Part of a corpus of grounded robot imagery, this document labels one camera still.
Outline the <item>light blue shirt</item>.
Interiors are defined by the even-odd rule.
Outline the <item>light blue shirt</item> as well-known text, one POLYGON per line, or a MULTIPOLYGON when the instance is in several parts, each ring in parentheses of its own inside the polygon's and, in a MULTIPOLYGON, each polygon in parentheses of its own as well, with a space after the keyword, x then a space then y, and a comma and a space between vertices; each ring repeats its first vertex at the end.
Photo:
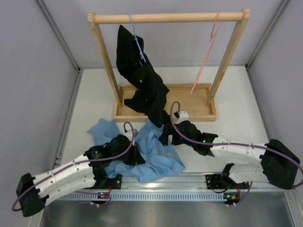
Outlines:
MULTIPOLYGON (((151 182, 164 176, 182 173, 185 166, 174 147, 170 144, 163 146, 158 140, 163 132, 163 127, 157 128, 150 120, 147 120, 134 138, 145 163, 130 166, 122 161, 112 161, 105 168, 108 177, 115 178, 117 174, 130 175, 139 182, 151 182)), ((120 130, 114 121, 100 118, 87 133, 92 134, 95 145, 103 145, 120 134, 120 130)))

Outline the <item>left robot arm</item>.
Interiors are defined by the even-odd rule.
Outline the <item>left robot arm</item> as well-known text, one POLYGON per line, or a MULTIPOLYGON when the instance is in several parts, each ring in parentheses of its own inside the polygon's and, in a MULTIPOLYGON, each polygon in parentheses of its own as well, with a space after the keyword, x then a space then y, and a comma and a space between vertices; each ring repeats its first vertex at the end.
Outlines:
POLYGON ((108 179, 105 168, 116 161, 127 167, 145 162, 131 136, 119 134, 52 171, 39 175, 24 174, 16 189, 19 210, 27 218, 72 192, 105 187, 108 179))

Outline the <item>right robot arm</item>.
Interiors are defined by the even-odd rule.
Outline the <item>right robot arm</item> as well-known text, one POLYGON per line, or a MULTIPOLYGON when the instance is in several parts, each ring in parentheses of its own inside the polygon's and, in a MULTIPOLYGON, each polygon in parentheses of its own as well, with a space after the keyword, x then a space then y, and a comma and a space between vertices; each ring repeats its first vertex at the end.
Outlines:
POLYGON ((226 188, 243 182, 268 182, 290 190, 294 188, 300 165, 300 159, 279 140, 271 139, 265 144, 240 143, 201 132, 190 121, 165 125, 159 141, 164 146, 185 144, 202 156, 230 160, 220 176, 226 188))

